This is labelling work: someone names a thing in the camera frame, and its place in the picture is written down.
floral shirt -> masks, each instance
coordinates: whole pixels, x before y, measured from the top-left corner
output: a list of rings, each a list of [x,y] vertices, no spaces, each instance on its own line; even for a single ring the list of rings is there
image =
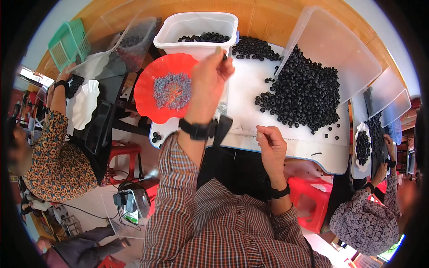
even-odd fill
[[[164,141],[159,162],[140,267],[311,267],[294,207],[273,216],[268,204],[235,196],[215,178],[196,191],[199,170],[175,134]],[[332,267],[313,255],[315,267]]]
[[[68,119],[50,111],[40,138],[34,143],[33,163],[24,176],[27,188],[45,201],[62,202],[91,191],[97,179],[88,158],[64,142]]]
[[[342,203],[335,211],[329,223],[331,231],[365,255],[389,250],[399,241],[396,184],[396,174],[387,176],[385,206],[369,201],[370,193],[366,190],[356,191],[349,202]]]

hand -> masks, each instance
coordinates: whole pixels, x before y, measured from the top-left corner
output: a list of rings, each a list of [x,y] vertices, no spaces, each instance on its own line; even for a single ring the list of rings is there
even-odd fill
[[[192,69],[192,95],[185,120],[189,123],[209,123],[216,112],[225,81],[234,73],[232,58],[223,61],[220,47]]]
[[[54,97],[54,90],[55,90],[55,87],[52,84],[48,89],[48,97],[46,98],[46,108],[48,109],[51,107],[52,98]]]
[[[383,138],[384,138],[384,143],[386,144],[387,152],[388,152],[388,154],[390,156],[390,159],[392,161],[396,161],[395,148],[394,148],[394,144],[393,144],[392,138],[389,135],[387,135],[387,134],[384,134]]]
[[[66,68],[63,69],[63,71],[60,73],[60,75],[58,76],[57,80],[55,82],[64,80],[67,82],[67,80],[70,78],[70,76],[72,76],[71,73],[67,73],[68,70],[73,69],[74,67],[76,67],[76,63],[72,63],[69,66],[67,66]]]
[[[382,163],[378,168],[374,178],[371,179],[371,184],[374,186],[374,188],[377,187],[377,185],[379,185],[384,180],[384,178],[386,177],[386,173],[387,163]]]
[[[286,156],[287,143],[276,126],[256,126],[256,140],[261,147],[262,164],[267,171],[271,183],[284,180],[283,163]]]

blue plastic basket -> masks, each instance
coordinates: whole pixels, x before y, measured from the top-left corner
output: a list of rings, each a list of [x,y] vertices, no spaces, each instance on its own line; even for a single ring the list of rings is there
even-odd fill
[[[64,22],[48,43],[48,50],[60,72],[76,60],[73,55],[76,50],[84,61],[91,47],[85,38],[82,20],[76,19]]]

charger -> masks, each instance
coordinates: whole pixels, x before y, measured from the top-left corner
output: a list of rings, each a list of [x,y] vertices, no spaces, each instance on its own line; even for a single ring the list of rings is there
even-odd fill
[[[113,203],[116,206],[123,206],[127,204],[127,194],[126,193],[115,193],[113,195]]]

red scalloped dish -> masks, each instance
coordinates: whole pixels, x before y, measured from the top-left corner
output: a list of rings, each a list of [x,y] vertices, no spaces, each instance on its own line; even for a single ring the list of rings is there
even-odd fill
[[[149,117],[152,122],[164,124],[170,118],[185,116],[187,105],[179,110],[167,107],[157,108],[154,98],[155,79],[172,74],[185,73],[191,78],[191,70],[198,63],[191,55],[184,53],[168,54],[150,63],[141,73],[134,87],[136,108],[141,116]]]

